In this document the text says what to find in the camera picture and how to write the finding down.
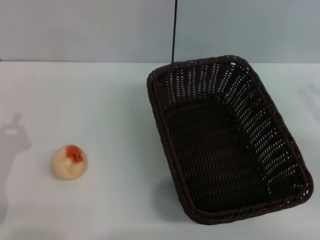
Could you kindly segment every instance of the wicker basket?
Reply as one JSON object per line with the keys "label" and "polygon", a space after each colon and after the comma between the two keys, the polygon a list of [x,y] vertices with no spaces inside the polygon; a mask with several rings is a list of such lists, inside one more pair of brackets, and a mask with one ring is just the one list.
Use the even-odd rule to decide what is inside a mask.
{"label": "wicker basket", "polygon": [[306,202],[313,179],[259,76],[221,56],[154,70],[147,89],[179,201],[205,225]]}

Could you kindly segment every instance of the basket bottom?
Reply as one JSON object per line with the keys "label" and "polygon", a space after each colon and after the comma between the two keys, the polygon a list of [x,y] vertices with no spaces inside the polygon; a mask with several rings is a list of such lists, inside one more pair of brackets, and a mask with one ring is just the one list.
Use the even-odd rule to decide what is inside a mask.
{"label": "basket bottom", "polygon": [[173,147],[195,206],[218,212],[268,200],[257,160],[219,99],[185,102],[165,112]]}

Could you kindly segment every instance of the black cable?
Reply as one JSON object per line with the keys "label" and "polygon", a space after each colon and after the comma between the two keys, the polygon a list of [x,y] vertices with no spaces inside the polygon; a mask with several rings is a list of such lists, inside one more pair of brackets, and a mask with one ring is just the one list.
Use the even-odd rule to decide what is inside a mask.
{"label": "black cable", "polygon": [[177,25],[177,6],[178,6],[178,0],[175,0],[175,2],[174,2],[174,22],[173,22],[173,39],[172,39],[171,63],[173,63],[173,62],[174,62],[174,59],[175,59],[176,25]]}

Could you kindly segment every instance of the white table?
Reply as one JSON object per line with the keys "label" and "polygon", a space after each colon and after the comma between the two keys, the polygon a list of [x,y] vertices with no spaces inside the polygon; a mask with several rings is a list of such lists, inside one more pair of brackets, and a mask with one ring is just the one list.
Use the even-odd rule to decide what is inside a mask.
{"label": "white table", "polygon": [[[320,239],[320,64],[252,65],[300,147],[312,198],[215,226],[178,201],[146,87],[161,65],[0,63],[1,240]],[[67,144],[89,160],[73,181],[50,171]]]}

